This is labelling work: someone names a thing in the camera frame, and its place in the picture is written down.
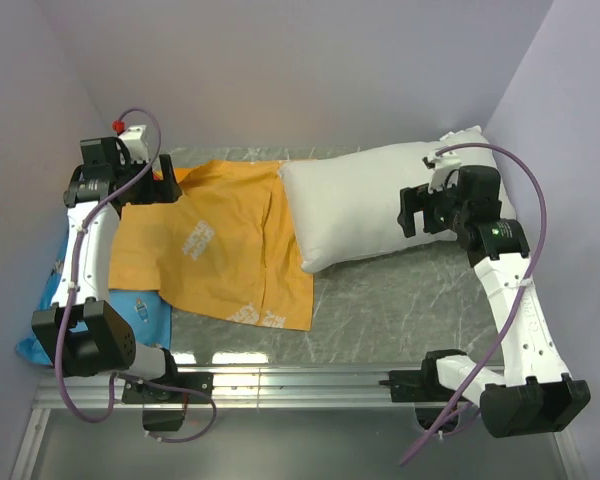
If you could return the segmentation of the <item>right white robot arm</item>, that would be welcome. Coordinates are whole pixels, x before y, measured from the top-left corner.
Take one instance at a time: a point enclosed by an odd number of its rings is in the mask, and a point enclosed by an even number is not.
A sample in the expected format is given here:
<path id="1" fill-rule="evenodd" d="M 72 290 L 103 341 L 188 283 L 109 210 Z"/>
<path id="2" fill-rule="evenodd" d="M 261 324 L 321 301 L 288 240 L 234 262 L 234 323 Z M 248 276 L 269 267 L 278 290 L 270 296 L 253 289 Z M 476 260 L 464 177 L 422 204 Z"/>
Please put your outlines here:
<path id="1" fill-rule="evenodd" d="M 398 224 L 407 237 L 418 222 L 426 233 L 453 232 L 487 296 L 504 360 L 497 374 L 460 350 L 425 355 L 420 385 L 440 400 L 460 391 L 480 410 L 495 438 L 564 430 L 591 400 L 573 379 L 551 337 L 532 278 L 537 256 L 521 224 L 501 215 L 501 177 L 488 166 L 433 175 L 401 190 Z"/>

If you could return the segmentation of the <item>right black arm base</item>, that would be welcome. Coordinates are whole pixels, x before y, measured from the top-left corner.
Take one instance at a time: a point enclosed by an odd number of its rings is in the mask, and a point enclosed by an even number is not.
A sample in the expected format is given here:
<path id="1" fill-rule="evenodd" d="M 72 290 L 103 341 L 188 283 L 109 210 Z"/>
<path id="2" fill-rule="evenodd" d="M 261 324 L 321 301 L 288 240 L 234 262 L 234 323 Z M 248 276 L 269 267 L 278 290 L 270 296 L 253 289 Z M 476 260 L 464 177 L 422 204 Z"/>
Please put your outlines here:
<path id="1" fill-rule="evenodd" d="M 454 391 L 441 386 L 422 370 L 391 370 L 386 379 L 378 382 L 389 389 L 392 403 L 416 404 L 415 415 L 419 425 L 428 430 L 451 399 Z M 451 436 L 468 428 L 480 418 L 474 404 L 461 398 L 439 428 L 442 436 Z"/>

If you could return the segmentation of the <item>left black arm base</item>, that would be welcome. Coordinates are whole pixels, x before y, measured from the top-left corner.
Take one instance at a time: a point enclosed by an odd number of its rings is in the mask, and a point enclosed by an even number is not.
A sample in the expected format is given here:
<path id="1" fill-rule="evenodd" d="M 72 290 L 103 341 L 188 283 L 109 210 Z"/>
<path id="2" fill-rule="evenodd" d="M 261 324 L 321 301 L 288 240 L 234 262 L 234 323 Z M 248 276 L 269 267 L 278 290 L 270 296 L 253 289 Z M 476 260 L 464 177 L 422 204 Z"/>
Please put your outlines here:
<path id="1" fill-rule="evenodd" d="M 217 419 L 217 406 L 212 398 L 214 375 L 209 372 L 185 372 L 176 376 L 174 385 L 161 384 L 157 380 L 146 381 L 131 375 L 125 380 L 122 403 L 140 405 L 142 426 L 145 433 L 164 443 L 186 443 L 206 434 Z M 196 434 L 184 438 L 165 438 L 166 433 L 178 432 L 183 426 L 188 408 L 203 405 L 211 409 L 207 424 Z"/>

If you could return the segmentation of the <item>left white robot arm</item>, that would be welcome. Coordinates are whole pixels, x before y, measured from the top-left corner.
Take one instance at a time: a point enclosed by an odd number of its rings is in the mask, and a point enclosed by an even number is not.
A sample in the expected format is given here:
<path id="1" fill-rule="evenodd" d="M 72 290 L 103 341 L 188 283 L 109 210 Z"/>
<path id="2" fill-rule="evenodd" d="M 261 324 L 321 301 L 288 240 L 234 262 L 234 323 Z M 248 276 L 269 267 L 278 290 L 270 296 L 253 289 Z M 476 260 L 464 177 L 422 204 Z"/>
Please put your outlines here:
<path id="1" fill-rule="evenodd" d="M 33 333 L 63 378 L 126 372 L 146 380 L 157 401 L 172 401 L 182 379 L 171 355 L 141 345 L 111 305 L 108 287 L 123 207 L 173 203 L 181 194 L 171 160 L 161 156 L 160 177 L 147 169 L 142 125 L 83 140 L 80 150 L 83 162 L 63 194 L 69 226 L 63 271 L 49 306 L 32 316 Z"/>

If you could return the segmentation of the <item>orange pillowcase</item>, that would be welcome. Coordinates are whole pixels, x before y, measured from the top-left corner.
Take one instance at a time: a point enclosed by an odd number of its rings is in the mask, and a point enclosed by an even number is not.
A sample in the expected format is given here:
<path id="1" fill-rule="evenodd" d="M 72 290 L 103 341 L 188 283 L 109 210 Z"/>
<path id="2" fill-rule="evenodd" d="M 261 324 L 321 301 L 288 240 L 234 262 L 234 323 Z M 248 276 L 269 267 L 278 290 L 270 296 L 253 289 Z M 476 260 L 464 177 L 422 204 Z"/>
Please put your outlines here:
<path id="1" fill-rule="evenodd" d="M 178 168 L 173 203 L 126 205 L 108 283 L 171 306 L 266 328 L 308 331 L 314 280 L 302 268 L 279 161 Z"/>

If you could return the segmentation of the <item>white pillow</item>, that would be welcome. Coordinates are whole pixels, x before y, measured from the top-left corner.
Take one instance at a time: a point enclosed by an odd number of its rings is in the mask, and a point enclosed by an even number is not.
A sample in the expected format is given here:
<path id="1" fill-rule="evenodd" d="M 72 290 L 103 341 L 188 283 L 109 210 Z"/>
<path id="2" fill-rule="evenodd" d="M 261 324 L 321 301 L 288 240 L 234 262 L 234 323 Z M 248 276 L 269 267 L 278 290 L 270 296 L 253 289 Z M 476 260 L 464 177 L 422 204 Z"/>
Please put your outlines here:
<path id="1" fill-rule="evenodd" d="M 430 181 L 422 159 L 461 143 L 485 143 L 479 126 L 450 132 L 438 141 L 393 144 L 323 160 L 281 165 L 278 175 L 291 210 L 301 268 L 317 273 L 333 264 L 394 253 L 436 241 L 453 241 L 447 230 L 406 238 L 397 222 L 399 192 Z"/>

